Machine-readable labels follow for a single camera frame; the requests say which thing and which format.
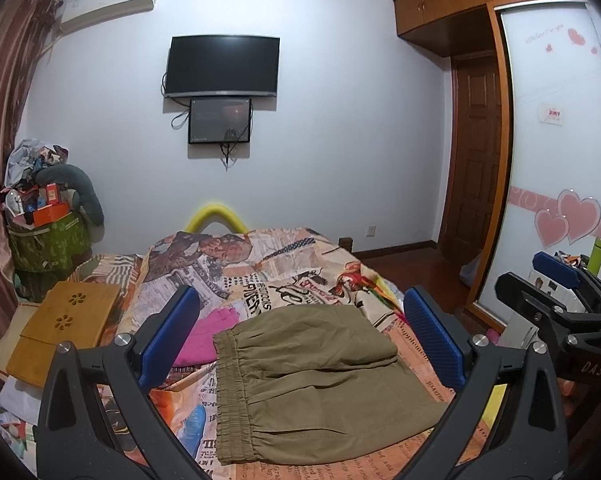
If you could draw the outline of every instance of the sliding wardrobe door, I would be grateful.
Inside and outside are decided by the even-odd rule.
[[[510,187],[479,304],[507,322],[498,276],[529,276],[532,257],[590,254],[601,235],[601,45],[584,4],[500,11],[512,77]]]

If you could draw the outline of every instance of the small screen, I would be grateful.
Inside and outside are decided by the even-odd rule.
[[[189,143],[249,142],[250,99],[196,98],[189,114]]]
[[[279,44],[263,36],[172,38],[165,95],[275,96]]]

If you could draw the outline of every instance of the metal screw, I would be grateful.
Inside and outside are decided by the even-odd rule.
[[[122,334],[117,335],[114,338],[114,344],[116,346],[127,346],[132,340],[132,336],[127,332],[123,332]]]
[[[63,341],[56,346],[56,352],[59,354],[66,354],[69,352],[69,349],[71,349],[71,341]]]
[[[536,352],[536,354],[545,354],[547,351],[547,345],[543,341],[534,341],[532,349]]]
[[[489,339],[484,334],[474,334],[471,337],[471,342],[476,346],[487,346],[489,344]]]

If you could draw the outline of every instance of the air conditioner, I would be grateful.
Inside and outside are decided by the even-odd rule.
[[[69,0],[60,20],[60,30],[69,34],[79,28],[152,10],[156,0]]]

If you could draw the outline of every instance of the bed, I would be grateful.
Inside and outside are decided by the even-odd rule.
[[[95,256],[69,279],[121,285],[101,344],[109,343],[116,333],[138,330],[180,285],[191,285],[199,292],[201,318],[223,306],[234,307],[239,319],[245,320],[285,305],[354,304],[376,329],[392,339],[403,361],[434,399],[449,402],[453,397],[453,390],[440,384],[404,321],[402,293],[349,252],[308,228],[223,236],[178,232],[153,245],[144,258]],[[337,464],[279,466],[256,462],[222,466],[215,453],[215,387],[215,365],[211,364],[173,368],[165,383],[150,393],[171,430],[213,480],[393,478],[429,434],[425,431]],[[144,463],[108,387],[101,389],[101,397],[123,451],[132,460]],[[462,462],[479,454],[488,432],[482,420]]]

